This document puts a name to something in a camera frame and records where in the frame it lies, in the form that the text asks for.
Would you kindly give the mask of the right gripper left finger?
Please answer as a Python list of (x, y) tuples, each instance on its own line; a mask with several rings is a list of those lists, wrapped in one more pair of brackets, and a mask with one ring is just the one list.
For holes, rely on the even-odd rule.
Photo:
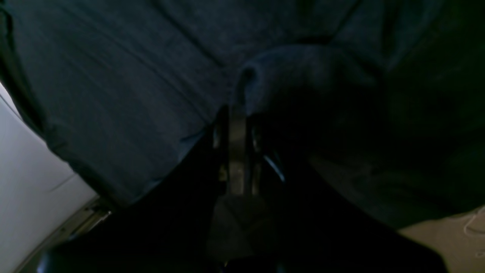
[(212, 147), (215, 153), (216, 178), (220, 194), (236, 194), (236, 179), (229, 161), (229, 106), (223, 105), (217, 112), (212, 129)]

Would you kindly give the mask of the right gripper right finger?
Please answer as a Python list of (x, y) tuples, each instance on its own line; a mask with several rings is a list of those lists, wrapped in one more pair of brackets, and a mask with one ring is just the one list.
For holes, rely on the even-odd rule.
[(268, 166), (286, 183), (281, 159), (275, 149), (265, 147), (263, 127), (257, 118), (238, 111), (238, 195), (257, 196), (262, 185), (262, 174)]

